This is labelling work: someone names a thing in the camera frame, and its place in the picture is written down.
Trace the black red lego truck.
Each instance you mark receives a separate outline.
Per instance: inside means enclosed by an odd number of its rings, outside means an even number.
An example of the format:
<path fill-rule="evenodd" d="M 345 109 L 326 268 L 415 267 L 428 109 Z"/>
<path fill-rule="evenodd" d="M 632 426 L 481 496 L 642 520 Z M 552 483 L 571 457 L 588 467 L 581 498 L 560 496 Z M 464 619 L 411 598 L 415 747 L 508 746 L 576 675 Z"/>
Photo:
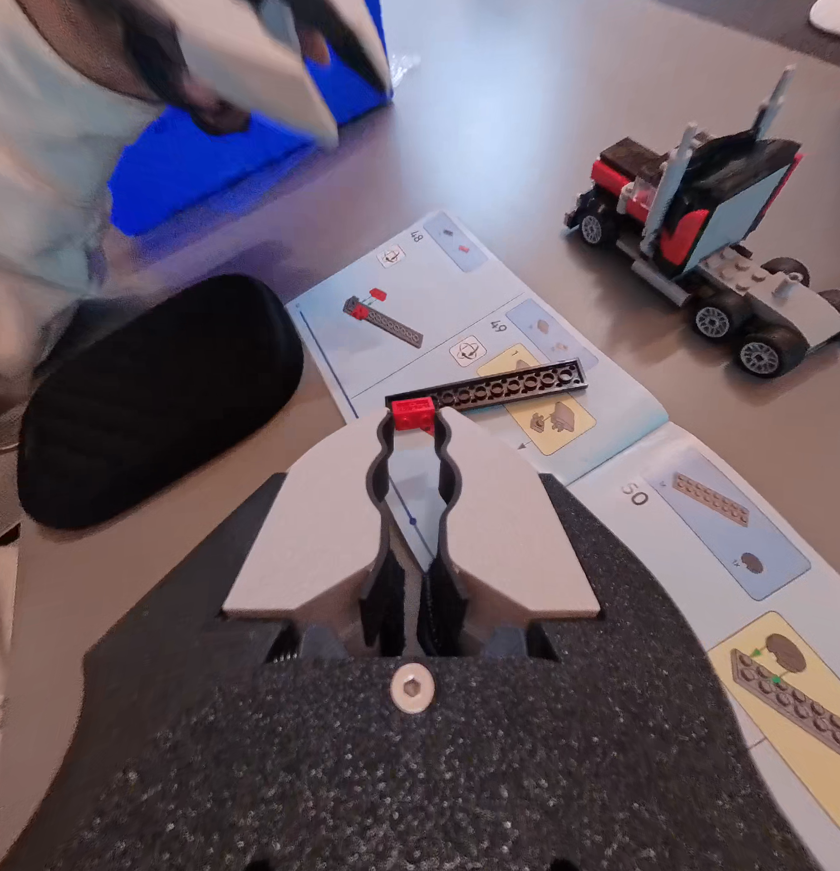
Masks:
<path fill-rule="evenodd" d="M 564 216 L 567 233 L 620 250 L 687 311 L 694 332 L 730 347 L 734 364 L 762 380 L 840 343 L 840 289 L 812 288 L 798 259 L 758 263 L 744 244 L 803 157 L 800 143 L 769 135 L 794 73 L 784 69 L 741 132 L 712 136 L 691 124 L 667 153 L 630 137 L 600 151 L 589 189 Z"/>

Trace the person's left hand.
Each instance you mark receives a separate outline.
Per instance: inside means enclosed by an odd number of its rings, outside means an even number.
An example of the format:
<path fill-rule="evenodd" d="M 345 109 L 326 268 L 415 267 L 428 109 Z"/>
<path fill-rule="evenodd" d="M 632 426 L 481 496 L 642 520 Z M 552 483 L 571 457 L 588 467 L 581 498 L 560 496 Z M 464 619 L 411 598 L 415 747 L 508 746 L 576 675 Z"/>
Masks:
<path fill-rule="evenodd" d="M 187 114 L 196 127 L 210 136 L 226 136 L 246 132 L 251 113 L 224 100 L 218 93 L 190 83 L 186 89 Z"/>

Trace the small red lego brick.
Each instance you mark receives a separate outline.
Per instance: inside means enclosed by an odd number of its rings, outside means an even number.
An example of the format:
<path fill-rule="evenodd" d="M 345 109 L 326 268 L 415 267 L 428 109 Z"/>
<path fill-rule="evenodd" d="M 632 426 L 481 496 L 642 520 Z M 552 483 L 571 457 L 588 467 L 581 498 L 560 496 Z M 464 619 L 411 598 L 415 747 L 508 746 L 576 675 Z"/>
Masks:
<path fill-rule="evenodd" d="M 437 409 L 431 396 L 393 400 L 390 408 L 396 432 L 420 430 L 434 434 Z"/>

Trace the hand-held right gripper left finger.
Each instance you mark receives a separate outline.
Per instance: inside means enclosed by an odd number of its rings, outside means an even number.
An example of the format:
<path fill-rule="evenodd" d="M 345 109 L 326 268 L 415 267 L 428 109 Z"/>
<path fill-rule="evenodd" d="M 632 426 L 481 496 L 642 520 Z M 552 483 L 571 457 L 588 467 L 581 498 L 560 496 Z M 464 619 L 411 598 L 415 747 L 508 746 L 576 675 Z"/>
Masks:
<path fill-rule="evenodd" d="M 386 507 L 394 421 L 379 408 L 292 464 L 222 605 L 230 618 L 283 619 L 301 631 L 360 636 L 403 653 L 405 572 Z"/>

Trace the long black lego plate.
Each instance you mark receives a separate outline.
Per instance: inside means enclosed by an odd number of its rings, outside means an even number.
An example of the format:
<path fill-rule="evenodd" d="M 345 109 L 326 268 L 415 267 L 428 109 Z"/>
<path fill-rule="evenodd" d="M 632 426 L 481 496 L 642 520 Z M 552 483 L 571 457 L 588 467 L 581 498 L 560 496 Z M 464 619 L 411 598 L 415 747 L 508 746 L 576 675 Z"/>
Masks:
<path fill-rule="evenodd" d="M 535 367 L 522 367 L 493 376 L 426 387 L 387 396 L 389 409 L 396 402 L 429 398 L 436 409 L 458 412 L 490 408 L 515 401 L 528 401 L 587 388 L 585 369 L 578 359 Z"/>

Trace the open lego instruction booklet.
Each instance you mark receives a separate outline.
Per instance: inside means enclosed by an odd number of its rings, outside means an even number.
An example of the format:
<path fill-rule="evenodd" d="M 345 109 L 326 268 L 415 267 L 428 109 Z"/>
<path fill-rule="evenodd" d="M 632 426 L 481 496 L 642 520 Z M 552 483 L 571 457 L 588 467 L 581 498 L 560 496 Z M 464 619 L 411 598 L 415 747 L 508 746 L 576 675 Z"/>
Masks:
<path fill-rule="evenodd" d="M 578 360 L 571 398 L 476 423 L 652 572 L 709 654 L 796 832 L 840 869 L 840 575 L 741 476 L 447 212 L 287 305 L 346 422 L 421 387 Z"/>

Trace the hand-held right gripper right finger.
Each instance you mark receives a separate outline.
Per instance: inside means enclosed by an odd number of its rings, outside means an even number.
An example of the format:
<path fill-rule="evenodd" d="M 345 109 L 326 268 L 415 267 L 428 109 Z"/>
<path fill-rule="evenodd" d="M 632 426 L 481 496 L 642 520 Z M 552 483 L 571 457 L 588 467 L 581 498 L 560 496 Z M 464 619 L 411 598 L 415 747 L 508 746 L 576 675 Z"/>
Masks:
<path fill-rule="evenodd" d="M 457 411 L 436 412 L 437 552 L 424 574 L 424 651 L 463 655 L 537 622 L 596 619 L 602 606 L 542 476 Z"/>

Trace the grey desk mat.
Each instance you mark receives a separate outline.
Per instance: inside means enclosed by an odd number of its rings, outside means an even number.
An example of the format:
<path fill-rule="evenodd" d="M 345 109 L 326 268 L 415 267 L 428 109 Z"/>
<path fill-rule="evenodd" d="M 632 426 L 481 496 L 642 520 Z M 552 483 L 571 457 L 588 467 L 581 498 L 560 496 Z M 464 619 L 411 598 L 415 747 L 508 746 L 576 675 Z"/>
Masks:
<path fill-rule="evenodd" d="M 840 66 L 840 37 L 809 23 L 812 1 L 661 1 L 663 5 Z"/>

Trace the large blue plastic bin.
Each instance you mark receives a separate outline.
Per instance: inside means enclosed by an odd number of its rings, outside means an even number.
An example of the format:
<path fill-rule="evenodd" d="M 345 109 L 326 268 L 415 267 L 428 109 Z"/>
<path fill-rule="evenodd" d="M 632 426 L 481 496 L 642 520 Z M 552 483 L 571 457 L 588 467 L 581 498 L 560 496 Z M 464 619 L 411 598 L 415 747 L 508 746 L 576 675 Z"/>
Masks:
<path fill-rule="evenodd" d="M 145 2 L 166 20 L 167 2 Z M 292 2 L 323 16 L 323 2 Z M 386 49 L 380 2 L 367 2 Z M 350 70 L 324 37 L 330 60 L 306 60 L 308 72 L 340 128 L 386 105 L 393 93 L 378 93 Z M 263 115 L 251 114 L 246 132 L 210 136 L 198 129 L 187 107 L 169 106 L 126 147 L 109 180 L 112 220 L 127 235 L 152 230 L 173 214 L 271 164 L 292 162 L 317 141 Z"/>

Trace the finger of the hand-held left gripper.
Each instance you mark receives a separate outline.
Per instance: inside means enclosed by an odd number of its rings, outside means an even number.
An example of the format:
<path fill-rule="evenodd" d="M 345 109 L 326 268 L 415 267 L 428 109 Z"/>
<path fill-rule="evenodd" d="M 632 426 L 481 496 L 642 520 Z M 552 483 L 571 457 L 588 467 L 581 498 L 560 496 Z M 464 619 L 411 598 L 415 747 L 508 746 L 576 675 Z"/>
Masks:
<path fill-rule="evenodd" d="M 338 58 L 378 93 L 392 93 L 388 56 L 365 1 L 324 1 L 323 32 Z"/>
<path fill-rule="evenodd" d="M 337 145 L 334 116 L 307 70 L 327 64 L 323 25 L 292 2 L 169 1 L 166 16 L 193 76 L 224 100 L 263 115 L 324 147 Z"/>

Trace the black quilted wrist pad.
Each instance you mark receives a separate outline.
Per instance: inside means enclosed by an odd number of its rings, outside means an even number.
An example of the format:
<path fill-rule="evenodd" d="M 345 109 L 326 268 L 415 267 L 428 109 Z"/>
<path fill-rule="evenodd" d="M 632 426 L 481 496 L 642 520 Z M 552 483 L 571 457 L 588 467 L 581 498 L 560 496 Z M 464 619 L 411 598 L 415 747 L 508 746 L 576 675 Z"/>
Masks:
<path fill-rule="evenodd" d="M 104 524 L 255 434 L 304 368 L 284 303 L 222 274 L 182 289 L 60 364 L 22 418 L 20 505 L 38 524 Z"/>

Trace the person's left forearm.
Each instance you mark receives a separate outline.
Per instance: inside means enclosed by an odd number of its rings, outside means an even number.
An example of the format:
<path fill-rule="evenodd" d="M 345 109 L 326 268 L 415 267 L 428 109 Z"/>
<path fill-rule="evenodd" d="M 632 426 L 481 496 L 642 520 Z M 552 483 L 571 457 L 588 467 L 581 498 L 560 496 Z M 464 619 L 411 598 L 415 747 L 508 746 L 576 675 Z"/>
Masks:
<path fill-rule="evenodd" d="M 162 112 L 87 79 L 0 1 L 0 298 L 58 308 L 95 289 L 109 180 Z"/>

